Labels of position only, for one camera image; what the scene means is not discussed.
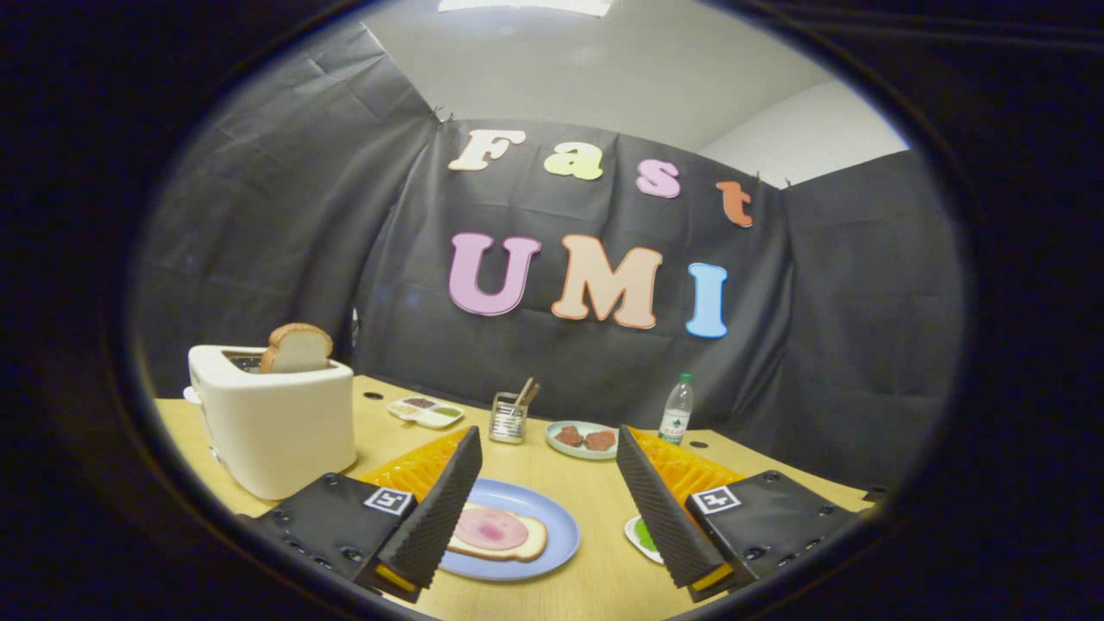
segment small plate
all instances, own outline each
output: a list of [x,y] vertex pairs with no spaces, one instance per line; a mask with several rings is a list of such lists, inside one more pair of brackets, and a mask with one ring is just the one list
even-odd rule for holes
[[388,403],[388,411],[404,421],[414,421],[432,429],[448,427],[464,418],[463,409],[426,397],[407,397]]
[[529,562],[487,560],[446,550],[439,567],[450,573],[496,582],[522,580],[552,571],[567,562],[578,550],[582,539],[578,523],[560,503],[543,494],[502,481],[477,478],[468,494],[468,502],[535,517],[544,523],[549,540],[541,556]]
[[662,565],[664,557],[659,556],[658,551],[652,551],[644,547],[644,544],[640,541],[640,537],[636,534],[637,522],[640,522],[640,516],[636,516],[625,524],[625,536],[628,537],[629,541],[633,541],[633,545],[636,546],[636,549],[644,552],[644,556],[650,558],[651,560],[658,562],[659,565]]
[[544,438],[549,441],[549,444],[553,449],[560,451],[565,455],[571,455],[573,457],[581,457],[584,460],[612,460],[617,456],[617,443],[606,449],[605,451],[592,451],[586,448],[586,444],[580,446],[572,446],[570,444],[564,444],[555,439],[555,436],[563,431],[563,428],[569,425],[575,425],[578,430],[578,434],[586,438],[587,433],[594,433],[595,431],[612,431],[614,432],[614,438],[617,438],[617,430],[604,424],[598,424],[595,422],[583,422],[583,421],[560,421],[554,422],[544,429]]

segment ceiling light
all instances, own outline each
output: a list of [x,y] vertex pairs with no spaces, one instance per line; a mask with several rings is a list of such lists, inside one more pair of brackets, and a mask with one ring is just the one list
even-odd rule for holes
[[482,9],[486,7],[537,7],[540,9],[559,9],[584,15],[601,18],[609,10],[613,0],[442,0],[437,12],[456,11],[459,9]]

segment ham slice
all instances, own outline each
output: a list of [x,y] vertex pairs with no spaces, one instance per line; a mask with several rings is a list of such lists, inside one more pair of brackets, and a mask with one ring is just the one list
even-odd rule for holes
[[586,443],[586,448],[592,451],[605,451],[617,443],[617,436],[612,431],[595,431],[594,433],[587,433],[584,442]]
[[578,429],[573,424],[563,428],[555,435],[555,439],[569,446],[578,446],[583,443],[583,436],[578,434]]
[[517,517],[491,507],[466,508],[455,535],[465,544],[485,550],[516,548],[529,538],[529,529]]

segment foam letter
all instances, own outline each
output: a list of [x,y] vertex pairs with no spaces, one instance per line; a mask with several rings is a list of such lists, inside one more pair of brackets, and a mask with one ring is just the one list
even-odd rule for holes
[[651,294],[656,270],[664,255],[647,248],[634,248],[622,260],[617,272],[609,269],[609,259],[602,242],[588,235],[566,235],[567,275],[563,295],[552,305],[552,314],[565,319],[585,319],[590,309],[583,303],[584,291],[591,292],[591,304],[599,322],[609,316],[614,303],[622,298],[614,319],[629,328],[646,330],[655,327]]
[[716,185],[724,196],[724,214],[737,227],[744,229],[752,225],[752,217],[744,213],[744,203],[752,203],[752,197],[736,181],[721,181]]
[[498,159],[506,152],[510,143],[520,145],[526,141],[524,131],[507,129],[473,129],[470,135],[471,139],[468,140],[468,146],[464,147],[460,157],[448,162],[449,170],[482,170],[487,168],[485,156]]
[[526,291],[529,260],[541,249],[541,242],[529,238],[507,238],[502,246],[510,253],[506,265],[506,283],[502,291],[488,295],[479,288],[479,263],[484,251],[495,245],[495,241],[479,233],[459,233],[453,238],[456,254],[453,255],[453,272],[448,276],[448,296],[468,313],[476,315],[502,315],[513,310]]
[[587,181],[602,177],[602,149],[586,143],[560,143],[555,155],[544,160],[544,170],[553,175],[574,175]]
[[702,338],[721,338],[729,328],[721,322],[721,283],[729,273],[724,267],[709,263],[690,265],[694,280],[693,319],[687,322],[687,331]]
[[682,191],[682,187],[675,180],[679,176],[679,169],[669,161],[646,159],[636,170],[640,173],[636,178],[636,187],[646,194],[672,199]]

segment chopsticks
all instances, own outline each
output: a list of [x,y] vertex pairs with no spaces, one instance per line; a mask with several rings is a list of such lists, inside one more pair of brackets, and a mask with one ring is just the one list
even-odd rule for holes
[[518,399],[513,402],[514,408],[524,408],[532,402],[533,398],[540,391],[541,385],[534,383],[533,378],[526,380],[526,386],[521,388],[521,392],[518,393]]

